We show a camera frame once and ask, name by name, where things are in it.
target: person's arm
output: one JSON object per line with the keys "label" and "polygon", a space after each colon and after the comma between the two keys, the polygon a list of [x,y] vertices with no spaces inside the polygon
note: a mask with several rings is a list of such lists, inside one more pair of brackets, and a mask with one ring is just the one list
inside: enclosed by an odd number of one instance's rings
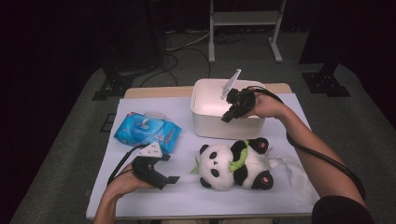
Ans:
{"label": "person's arm", "polygon": [[116,217],[117,201],[123,195],[137,189],[151,189],[150,184],[138,179],[132,172],[132,164],[128,164],[105,189],[99,202],[93,224],[113,224]]}
{"label": "person's arm", "polygon": [[[256,115],[279,119],[290,137],[299,145],[311,148],[342,164],[342,160],[320,138],[309,130],[300,118],[286,105],[270,96],[258,94],[255,107],[244,118]],[[331,164],[311,154],[296,150],[300,161],[320,197],[337,195],[348,197],[363,206],[364,200],[353,181]]]}

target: gray carpet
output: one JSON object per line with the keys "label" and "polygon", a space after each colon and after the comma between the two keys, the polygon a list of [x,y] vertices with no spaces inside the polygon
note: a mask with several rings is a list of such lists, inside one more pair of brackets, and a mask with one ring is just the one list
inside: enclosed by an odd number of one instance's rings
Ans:
{"label": "gray carpet", "polygon": [[[288,83],[297,94],[312,130],[323,138],[360,177],[366,187],[368,209],[376,223],[396,220],[396,132],[364,91],[358,78],[343,65],[335,76],[346,86],[350,97],[329,98],[311,94],[302,72],[318,71],[321,64],[299,65],[307,33],[283,33],[278,47],[284,59],[276,63],[267,37],[250,34],[230,45],[216,45],[216,62],[210,65],[210,77],[229,78],[242,69],[240,79],[262,83]],[[171,34],[168,47],[177,47],[197,35]],[[207,44],[190,47],[207,55]],[[182,50],[172,74],[179,86],[190,86],[208,77],[208,63],[196,50]],[[166,57],[163,66],[171,67],[175,58]],[[150,75],[137,77],[139,87]],[[175,78],[164,73],[145,82],[144,87],[175,86]],[[102,69],[92,74],[72,112],[42,164],[32,186],[11,223],[91,223],[85,218],[90,193],[106,151],[108,133],[101,133],[109,113],[115,113],[120,97],[92,101],[106,76]],[[280,223],[309,223],[309,217],[282,217]]]}

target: sleeve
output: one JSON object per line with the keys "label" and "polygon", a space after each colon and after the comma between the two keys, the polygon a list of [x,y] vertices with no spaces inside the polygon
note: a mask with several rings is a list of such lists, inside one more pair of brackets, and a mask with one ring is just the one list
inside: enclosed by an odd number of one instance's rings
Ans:
{"label": "sleeve", "polygon": [[312,211],[313,224],[374,224],[368,210],[360,203],[342,196],[321,198]]}

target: panda eye patch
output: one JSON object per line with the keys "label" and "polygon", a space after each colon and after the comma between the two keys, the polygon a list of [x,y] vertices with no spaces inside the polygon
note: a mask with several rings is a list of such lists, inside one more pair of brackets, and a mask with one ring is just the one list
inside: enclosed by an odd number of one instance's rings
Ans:
{"label": "panda eye patch", "polygon": [[210,160],[213,160],[213,159],[215,159],[217,156],[218,156],[218,153],[217,153],[217,152],[212,152],[212,153],[210,153],[209,159],[210,159]]}
{"label": "panda eye patch", "polygon": [[219,171],[218,171],[218,170],[211,169],[210,172],[212,173],[212,175],[213,175],[214,177],[219,177]]}

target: panda ear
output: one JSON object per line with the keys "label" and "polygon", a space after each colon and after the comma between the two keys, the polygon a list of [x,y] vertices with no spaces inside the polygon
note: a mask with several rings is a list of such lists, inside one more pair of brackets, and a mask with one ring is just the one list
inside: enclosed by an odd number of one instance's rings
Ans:
{"label": "panda ear", "polygon": [[207,183],[202,177],[201,177],[201,179],[199,179],[199,180],[200,180],[201,185],[202,185],[203,187],[208,188],[208,189],[212,188],[212,186],[211,186],[209,183]]}
{"label": "panda ear", "polygon": [[199,154],[202,154],[208,147],[209,145],[203,145],[201,149],[199,149]]}

